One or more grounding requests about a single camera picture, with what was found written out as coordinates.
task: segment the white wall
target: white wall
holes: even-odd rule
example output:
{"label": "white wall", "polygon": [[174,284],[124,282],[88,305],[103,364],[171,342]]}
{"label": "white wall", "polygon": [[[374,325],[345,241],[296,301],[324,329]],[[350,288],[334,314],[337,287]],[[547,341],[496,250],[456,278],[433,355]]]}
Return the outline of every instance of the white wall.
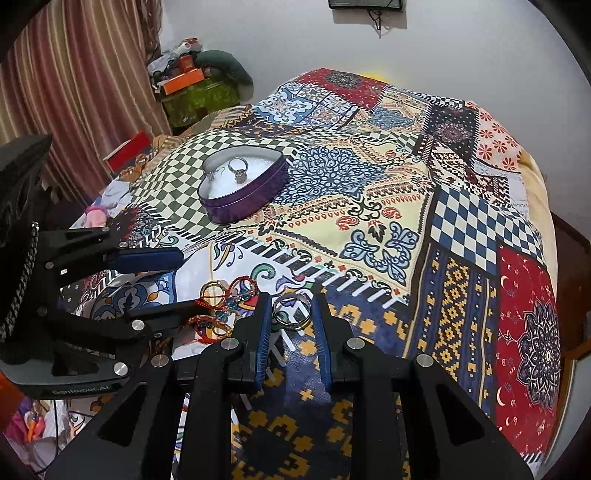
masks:
{"label": "white wall", "polygon": [[537,160],[552,210],[591,238],[591,87],[528,0],[407,0],[382,38],[365,11],[326,0],[163,3],[163,48],[199,37],[232,53],[254,79],[252,101],[323,66],[475,101]]}

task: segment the checkered pattern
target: checkered pattern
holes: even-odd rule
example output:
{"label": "checkered pattern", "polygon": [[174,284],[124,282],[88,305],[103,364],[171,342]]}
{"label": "checkered pattern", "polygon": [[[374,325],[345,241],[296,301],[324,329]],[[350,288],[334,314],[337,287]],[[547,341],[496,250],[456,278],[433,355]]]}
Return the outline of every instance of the checkered pattern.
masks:
{"label": "checkered pattern", "polygon": [[420,135],[399,132],[357,132],[351,136],[364,143],[372,145],[383,145],[384,143],[397,142],[400,146],[408,148],[409,151],[413,151],[415,143],[418,141]]}
{"label": "checkered pattern", "polygon": [[326,128],[317,128],[309,133],[301,135],[290,135],[285,138],[294,139],[306,145],[323,145],[343,136],[338,130],[328,130]]}
{"label": "checkered pattern", "polygon": [[186,238],[204,238],[220,231],[223,227],[211,223],[197,195],[203,177],[201,166],[209,155],[241,145],[273,148],[292,157],[303,146],[283,138],[248,138],[229,130],[204,132],[173,150],[159,163],[134,192],[134,203],[148,205],[185,232]]}
{"label": "checkered pattern", "polygon": [[457,100],[455,98],[449,98],[449,97],[439,97],[437,95],[429,95],[428,93],[411,92],[411,91],[405,90],[405,89],[397,89],[397,90],[400,92],[407,93],[415,98],[418,98],[419,100],[423,100],[423,101],[428,102],[432,105],[446,106],[449,108],[453,108],[455,110],[461,110],[464,108],[464,101],[463,100]]}
{"label": "checkered pattern", "polygon": [[437,199],[431,237],[491,274],[496,274],[497,239],[545,264],[539,233],[517,211],[501,212],[477,195],[445,185]]}

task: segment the red mandala pattern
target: red mandala pattern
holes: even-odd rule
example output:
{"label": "red mandala pattern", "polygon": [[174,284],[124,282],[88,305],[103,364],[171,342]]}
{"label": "red mandala pattern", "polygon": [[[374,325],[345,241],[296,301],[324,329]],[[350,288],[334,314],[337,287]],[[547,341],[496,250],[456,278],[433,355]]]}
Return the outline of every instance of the red mandala pattern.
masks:
{"label": "red mandala pattern", "polygon": [[556,419],[560,369],[550,277],[537,262],[503,245],[497,264],[496,424],[522,455],[545,452]]}
{"label": "red mandala pattern", "polygon": [[329,69],[318,69],[296,78],[295,82],[314,83],[337,93],[349,102],[371,110],[382,98],[384,82],[379,82],[354,73],[335,72]]}

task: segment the silver ring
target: silver ring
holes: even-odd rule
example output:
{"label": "silver ring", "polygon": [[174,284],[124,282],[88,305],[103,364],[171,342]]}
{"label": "silver ring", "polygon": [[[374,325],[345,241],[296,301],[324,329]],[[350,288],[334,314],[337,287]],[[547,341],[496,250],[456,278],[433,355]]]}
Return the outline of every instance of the silver ring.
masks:
{"label": "silver ring", "polygon": [[[244,162],[244,168],[239,168],[237,170],[235,170],[234,168],[232,168],[232,162],[234,160],[241,160]],[[246,176],[246,171],[248,170],[248,162],[242,158],[242,157],[235,157],[233,159],[231,159],[228,162],[228,169],[234,174],[234,177],[236,179],[236,183],[238,183],[239,185],[246,182],[246,179],[248,178]]]}
{"label": "silver ring", "polygon": [[[281,318],[281,316],[279,315],[282,307],[281,303],[287,300],[299,300],[304,305],[306,305],[306,308],[308,309],[308,314],[303,320],[291,323],[286,322]],[[310,302],[310,299],[308,297],[302,295],[301,293],[284,293],[282,295],[279,295],[273,302],[273,317],[275,318],[275,321],[285,330],[299,330],[302,328],[306,328],[312,319],[312,303]]]}
{"label": "silver ring", "polygon": [[[232,162],[233,162],[234,160],[241,160],[241,161],[244,163],[244,168],[239,168],[239,169],[237,169],[237,170],[235,170],[234,168],[232,168]],[[246,161],[244,158],[242,158],[242,157],[235,157],[235,158],[231,159],[231,160],[228,162],[228,168],[230,169],[230,171],[231,171],[233,174],[236,174],[236,173],[238,173],[238,172],[240,172],[240,171],[247,171],[247,170],[248,170],[248,162],[247,162],[247,161]]]}

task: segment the pile of clutter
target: pile of clutter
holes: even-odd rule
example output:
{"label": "pile of clutter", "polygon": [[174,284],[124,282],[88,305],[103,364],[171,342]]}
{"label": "pile of clutter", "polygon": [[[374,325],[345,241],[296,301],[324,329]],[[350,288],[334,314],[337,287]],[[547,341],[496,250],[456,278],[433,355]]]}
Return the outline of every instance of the pile of clutter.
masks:
{"label": "pile of clutter", "polygon": [[198,39],[186,38],[148,65],[155,93],[170,95],[210,77],[227,77],[237,85],[252,85],[252,78],[231,54],[203,50]]}

